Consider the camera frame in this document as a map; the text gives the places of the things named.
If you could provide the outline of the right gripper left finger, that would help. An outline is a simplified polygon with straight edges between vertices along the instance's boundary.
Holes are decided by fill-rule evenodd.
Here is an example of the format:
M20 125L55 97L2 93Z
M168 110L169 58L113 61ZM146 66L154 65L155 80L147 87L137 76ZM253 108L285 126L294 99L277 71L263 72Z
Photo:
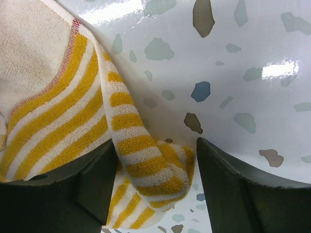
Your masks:
M54 170L0 185L3 233L99 233L116 176L112 141Z

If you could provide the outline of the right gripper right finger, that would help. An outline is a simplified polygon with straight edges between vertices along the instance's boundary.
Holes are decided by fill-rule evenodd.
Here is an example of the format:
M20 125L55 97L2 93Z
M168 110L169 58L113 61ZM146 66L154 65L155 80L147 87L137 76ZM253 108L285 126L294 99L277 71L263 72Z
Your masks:
M204 138L197 160L214 233L309 233L311 185L260 170Z

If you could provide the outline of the yellow striped Doraemon towel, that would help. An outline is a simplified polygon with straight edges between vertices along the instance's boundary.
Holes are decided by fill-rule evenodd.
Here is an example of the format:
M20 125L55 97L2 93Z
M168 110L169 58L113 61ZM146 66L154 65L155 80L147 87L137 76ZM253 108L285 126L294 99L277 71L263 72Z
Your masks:
M191 148L153 138L112 59L53 0L0 3L0 183L27 181L112 141L102 229L147 228L189 192Z

